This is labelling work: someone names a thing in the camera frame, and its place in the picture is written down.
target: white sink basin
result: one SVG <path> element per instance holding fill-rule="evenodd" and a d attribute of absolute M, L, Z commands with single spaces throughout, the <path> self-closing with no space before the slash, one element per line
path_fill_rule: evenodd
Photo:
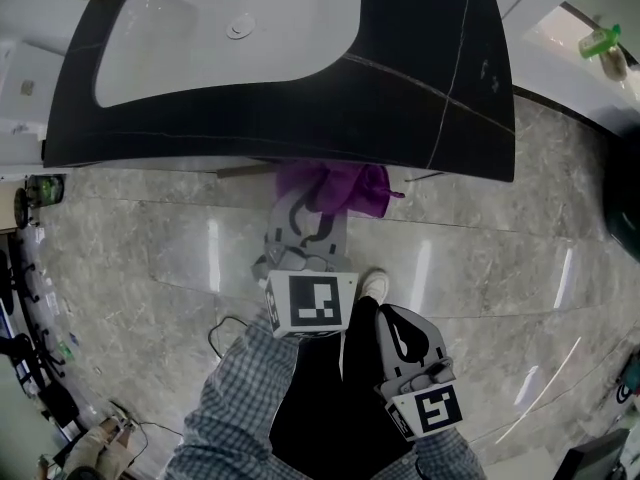
<path fill-rule="evenodd" d="M 96 100 L 303 78 L 339 59 L 359 25 L 360 0 L 126 0 Z"/>

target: black countertop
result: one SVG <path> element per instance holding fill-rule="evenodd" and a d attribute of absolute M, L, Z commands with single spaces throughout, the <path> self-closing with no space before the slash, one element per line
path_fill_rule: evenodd
<path fill-rule="evenodd" d="M 349 51 L 288 82 L 94 97 L 125 0 L 92 0 L 58 79 L 45 167 L 233 155 L 405 165 L 512 181 L 511 72 L 495 0 L 362 0 Z"/>

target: black pants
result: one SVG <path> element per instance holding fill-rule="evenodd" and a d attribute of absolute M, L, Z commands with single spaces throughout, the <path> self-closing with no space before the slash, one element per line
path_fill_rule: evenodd
<path fill-rule="evenodd" d="M 293 380 L 271 429 L 273 453 L 314 480 L 371 478 L 411 444 L 373 391 L 383 380 L 370 297 L 353 308 L 343 354 L 340 336 L 300 344 Z"/>

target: blue checkered shirt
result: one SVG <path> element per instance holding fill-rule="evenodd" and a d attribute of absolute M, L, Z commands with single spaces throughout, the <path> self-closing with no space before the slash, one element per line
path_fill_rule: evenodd
<path fill-rule="evenodd" d="M 166 479 L 294 480 L 308 478 L 271 453 L 269 432 L 295 369 L 298 340 L 276 340 L 261 315 L 207 379 L 200 406 L 185 419 L 184 443 Z M 484 479 L 475 454 L 456 430 L 417 440 L 413 450 L 374 478 Z"/>

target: purple cloth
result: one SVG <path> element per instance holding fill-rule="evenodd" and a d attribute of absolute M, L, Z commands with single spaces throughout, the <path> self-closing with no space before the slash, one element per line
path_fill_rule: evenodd
<path fill-rule="evenodd" d="M 391 196 L 404 197 L 391 190 L 389 174 L 382 165 L 299 160 L 278 169 L 278 198 L 309 179 L 318 179 L 321 185 L 307 207 L 327 215 L 353 210 L 382 218 Z"/>

